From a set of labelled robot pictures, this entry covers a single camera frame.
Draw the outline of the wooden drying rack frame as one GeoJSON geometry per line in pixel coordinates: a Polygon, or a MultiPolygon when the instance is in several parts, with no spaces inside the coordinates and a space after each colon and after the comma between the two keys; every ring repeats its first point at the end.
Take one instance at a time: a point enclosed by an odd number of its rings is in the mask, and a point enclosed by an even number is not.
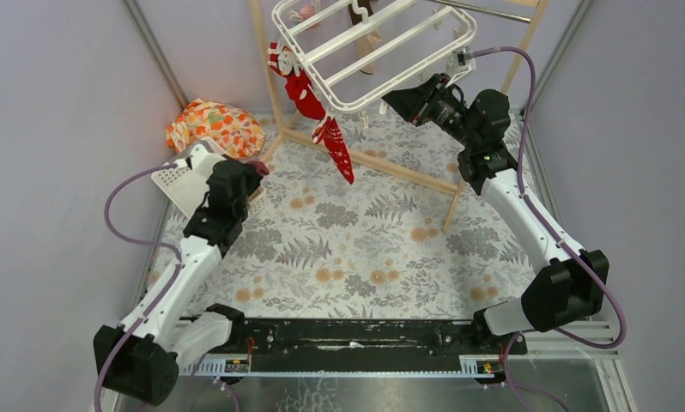
{"type": "MultiPolygon", "coordinates": [[[[406,81],[413,79],[414,76],[425,74],[427,70],[432,69],[439,61],[443,61],[444,58],[449,59],[452,52],[464,49],[464,47],[469,45],[476,37],[477,32],[476,20],[470,15],[469,11],[439,5],[437,9],[433,9],[433,13],[430,16],[422,19],[413,27],[409,28],[405,32],[402,32],[396,38],[391,39],[383,45],[379,45],[378,48],[376,48],[365,58],[358,58],[353,63],[340,69],[335,74],[328,77],[323,77],[320,75],[318,68],[315,66],[316,63],[324,58],[327,58],[329,55],[337,52],[343,47],[352,44],[364,34],[369,33],[375,28],[381,27],[384,23],[406,12],[407,9],[414,7],[414,5],[419,1],[390,1],[387,5],[382,7],[381,10],[374,11],[372,17],[367,15],[367,10],[365,8],[358,5],[358,1],[335,1],[332,4],[320,9],[315,16],[301,21],[293,27],[288,27],[282,15],[286,12],[286,10],[292,9],[297,2],[299,1],[278,1],[271,9],[269,14],[270,21],[274,24],[277,32],[280,35],[280,38],[276,42],[283,45],[288,45],[290,47],[291,51],[298,58],[304,70],[310,77],[314,92],[321,93],[316,95],[318,98],[320,95],[322,96],[321,103],[328,108],[329,114],[332,114],[333,116],[336,116],[338,113],[363,113],[372,103],[380,100],[384,95],[384,92],[392,91],[394,87],[403,85],[406,81]],[[363,21],[361,23],[341,31],[313,50],[306,51],[300,46],[297,37],[299,37],[301,33],[304,33],[308,28],[326,20],[339,10],[346,9],[350,4],[353,5],[353,8],[357,14],[362,15],[363,21]],[[453,31],[453,40],[447,43],[445,46],[442,46],[440,50],[432,52],[430,56],[427,56],[421,59],[421,61],[412,64],[406,70],[401,71],[401,73],[390,76],[390,78],[385,80],[380,86],[372,88],[355,101],[343,102],[339,96],[334,93],[333,87],[339,82],[342,82],[344,79],[352,76],[354,72],[358,72],[361,66],[367,65],[373,60],[377,61],[386,54],[393,52],[398,47],[407,45],[415,37],[419,36],[430,27],[433,27],[434,30],[439,30],[437,27],[439,27],[441,22],[449,16],[456,20],[458,26],[453,31]]],[[[543,13],[549,4],[549,1],[502,2],[518,4],[523,7],[534,9],[532,15],[527,16],[532,18],[532,23],[525,24],[528,26],[528,28],[526,29],[524,37],[520,42],[520,48],[523,48],[524,51],[526,51],[529,47],[532,36],[536,32],[536,28],[540,24],[543,13]]],[[[260,56],[263,59],[263,63],[266,64],[268,62],[267,49],[271,42],[270,39],[268,39],[266,32],[266,15],[263,14],[263,7],[260,1],[248,1],[248,4],[252,23],[257,35],[260,56]]],[[[276,118],[276,126],[279,137],[272,143],[271,147],[264,152],[261,157],[261,161],[271,161],[278,147],[286,140],[306,145],[320,151],[327,151],[326,148],[321,147],[312,141],[312,135],[304,135],[292,129],[296,122],[303,117],[298,110],[295,111],[286,124],[282,123],[282,103],[276,85],[276,75],[273,73],[275,72],[273,72],[267,64],[267,69],[265,71],[265,74],[267,75],[267,88],[276,118]]],[[[360,114],[360,119],[363,126],[367,127],[366,115],[360,114]]],[[[411,183],[422,185],[429,189],[453,196],[452,205],[443,227],[445,232],[449,230],[452,224],[454,213],[457,210],[458,199],[463,190],[463,183],[454,185],[453,183],[447,182],[443,179],[438,179],[431,175],[420,173],[407,167],[397,166],[390,161],[385,161],[372,156],[371,154],[364,154],[359,151],[349,151],[349,155],[352,162],[355,164],[359,164],[364,167],[370,167],[373,170],[386,173],[393,177],[397,177],[399,179],[403,179],[411,183]]]]}

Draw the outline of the red santa sock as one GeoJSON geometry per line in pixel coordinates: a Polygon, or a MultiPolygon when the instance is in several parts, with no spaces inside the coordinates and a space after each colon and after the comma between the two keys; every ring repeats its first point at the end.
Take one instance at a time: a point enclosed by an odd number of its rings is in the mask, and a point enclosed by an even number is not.
{"type": "Polygon", "coordinates": [[[326,111],[314,93],[311,79],[291,49],[271,42],[267,54],[268,66],[284,79],[286,93],[300,114],[313,120],[323,120],[326,111]]]}

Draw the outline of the metal hanging rod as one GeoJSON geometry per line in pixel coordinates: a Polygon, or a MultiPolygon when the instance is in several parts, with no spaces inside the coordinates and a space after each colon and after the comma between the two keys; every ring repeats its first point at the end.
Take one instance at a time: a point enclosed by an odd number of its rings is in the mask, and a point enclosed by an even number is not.
{"type": "Polygon", "coordinates": [[[480,6],[475,6],[472,4],[467,4],[467,3],[460,3],[456,1],[450,1],[450,0],[428,0],[430,3],[436,3],[438,5],[443,5],[447,7],[452,7],[454,9],[461,9],[465,11],[471,11],[483,15],[490,15],[494,17],[499,17],[502,19],[506,19],[509,21],[516,21],[524,24],[531,24],[532,23],[532,18],[527,17],[527,16],[522,16],[522,15],[515,15],[511,13],[507,13],[504,11],[499,11],[495,9],[489,9],[489,8],[484,8],[480,6]]]}

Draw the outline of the red patterned sock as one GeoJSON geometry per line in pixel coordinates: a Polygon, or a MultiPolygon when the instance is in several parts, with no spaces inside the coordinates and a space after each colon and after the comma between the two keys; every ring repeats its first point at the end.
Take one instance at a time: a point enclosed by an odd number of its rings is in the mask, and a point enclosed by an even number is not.
{"type": "Polygon", "coordinates": [[[312,141],[315,144],[324,144],[340,174],[352,185],[355,181],[352,160],[336,119],[326,116],[319,120],[312,133],[312,141]]]}

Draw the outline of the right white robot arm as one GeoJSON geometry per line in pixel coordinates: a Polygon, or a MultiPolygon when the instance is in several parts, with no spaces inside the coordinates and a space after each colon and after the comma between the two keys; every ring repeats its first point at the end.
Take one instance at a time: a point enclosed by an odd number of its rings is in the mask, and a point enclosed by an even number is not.
{"type": "Polygon", "coordinates": [[[463,145],[458,170],[464,182],[492,206],[519,244],[535,273],[516,299],[476,312],[470,340],[491,354],[505,335],[521,330],[546,332],[600,312],[609,261],[601,251],[587,251],[555,219],[540,209],[519,175],[519,165],[503,142],[511,124],[508,97],[481,91],[471,104],[444,74],[415,88],[394,90],[383,100],[404,121],[431,122],[463,145]]]}

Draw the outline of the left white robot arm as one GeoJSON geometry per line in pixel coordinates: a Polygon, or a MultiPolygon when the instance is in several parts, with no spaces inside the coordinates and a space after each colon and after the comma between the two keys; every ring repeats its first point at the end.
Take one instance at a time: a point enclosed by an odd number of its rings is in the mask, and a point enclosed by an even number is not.
{"type": "Polygon", "coordinates": [[[206,312],[181,334],[174,330],[201,281],[240,236],[249,198],[269,173],[262,161],[243,162],[222,156],[210,168],[208,190],[178,245],[120,233],[112,224],[110,211],[104,211],[106,225],[115,236],[132,244],[167,248],[176,261],[125,318],[114,327],[103,325],[95,333],[95,411],[103,409],[106,391],[158,406],[170,395],[180,370],[195,359],[215,347],[226,353],[242,347],[243,327],[222,313],[206,312]]]}

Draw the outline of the pink brown sock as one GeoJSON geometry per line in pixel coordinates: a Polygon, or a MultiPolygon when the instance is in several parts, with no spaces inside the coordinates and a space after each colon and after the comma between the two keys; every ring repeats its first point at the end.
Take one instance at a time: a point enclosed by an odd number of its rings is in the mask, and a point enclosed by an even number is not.
{"type": "Polygon", "coordinates": [[[262,161],[248,161],[247,165],[253,166],[260,176],[268,176],[270,174],[269,168],[262,161]]]}

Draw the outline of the white plastic basket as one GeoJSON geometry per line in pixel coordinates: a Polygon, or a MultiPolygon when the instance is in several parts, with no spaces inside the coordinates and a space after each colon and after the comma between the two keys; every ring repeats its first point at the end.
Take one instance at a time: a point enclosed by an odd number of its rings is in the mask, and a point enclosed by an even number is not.
{"type": "Polygon", "coordinates": [[[187,163],[189,147],[169,161],[169,164],[177,164],[177,168],[151,173],[151,180],[186,218],[191,218],[209,190],[206,184],[207,178],[189,169],[187,163]]]}

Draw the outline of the white clip sock hanger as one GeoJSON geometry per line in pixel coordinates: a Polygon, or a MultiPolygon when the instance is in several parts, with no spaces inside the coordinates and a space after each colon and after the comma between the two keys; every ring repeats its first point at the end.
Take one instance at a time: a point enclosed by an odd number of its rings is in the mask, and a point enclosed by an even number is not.
{"type": "Polygon", "coordinates": [[[419,1],[315,1],[300,14],[300,1],[279,1],[270,11],[282,71],[303,71],[323,106],[357,113],[390,91],[441,69],[456,82],[473,71],[459,64],[477,35],[468,12],[450,5],[426,11],[419,1]]]}

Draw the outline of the brown beige sock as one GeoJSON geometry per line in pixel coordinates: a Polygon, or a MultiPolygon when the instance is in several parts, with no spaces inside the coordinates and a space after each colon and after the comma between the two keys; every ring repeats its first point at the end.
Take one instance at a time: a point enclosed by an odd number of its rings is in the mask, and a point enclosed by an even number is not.
{"type": "MultiPolygon", "coordinates": [[[[367,10],[368,16],[372,16],[374,14],[373,1],[360,0],[360,1],[358,1],[358,5],[367,10]]],[[[355,26],[355,25],[357,25],[363,21],[362,15],[359,15],[355,12],[352,4],[350,4],[348,6],[348,12],[349,12],[349,19],[350,19],[352,26],[355,26]]],[[[357,39],[355,41],[356,56],[359,59],[365,58],[371,52],[373,52],[382,41],[383,41],[383,36],[377,28],[375,28],[374,30],[370,31],[367,34],[364,34],[362,37],[360,37],[359,39],[357,39]]],[[[373,60],[373,61],[369,62],[367,65],[361,66],[359,68],[359,71],[365,75],[371,76],[374,74],[374,71],[376,70],[376,68],[377,68],[377,61],[373,60]]]]}

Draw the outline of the orange floral cloth bundle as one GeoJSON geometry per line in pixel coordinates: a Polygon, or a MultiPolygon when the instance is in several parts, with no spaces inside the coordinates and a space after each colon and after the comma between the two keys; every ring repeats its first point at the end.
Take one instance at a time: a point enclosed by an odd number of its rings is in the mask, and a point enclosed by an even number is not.
{"type": "Polygon", "coordinates": [[[235,159],[252,158],[265,142],[258,121],[246,110],[195,99],[166,128],[167,146],[176,153],[209,137],[235,159]]]}

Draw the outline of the floral patterned mat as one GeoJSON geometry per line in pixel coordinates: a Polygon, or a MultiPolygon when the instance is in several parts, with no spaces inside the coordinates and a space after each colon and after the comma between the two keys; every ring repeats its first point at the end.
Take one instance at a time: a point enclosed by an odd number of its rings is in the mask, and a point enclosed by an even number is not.
{"type": "Polygon", "coordinates": [[[263,207],[183,314],[219,303],[249,317],[468,318],[534,278],[499,214],[369,167],[347,182],[324,152],[283,142],[263,207]]]}

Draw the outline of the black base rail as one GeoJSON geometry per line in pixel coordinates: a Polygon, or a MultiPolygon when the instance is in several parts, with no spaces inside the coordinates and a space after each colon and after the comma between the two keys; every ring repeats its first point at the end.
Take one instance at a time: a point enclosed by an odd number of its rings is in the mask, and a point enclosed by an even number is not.
{"type": "Polygon", "coordinates": [[[413,319],[248,318],[209,357],[253,355],[417,354],[492,360],[526,354],[523,337],[491,335],[470,321],[413,319]]]}

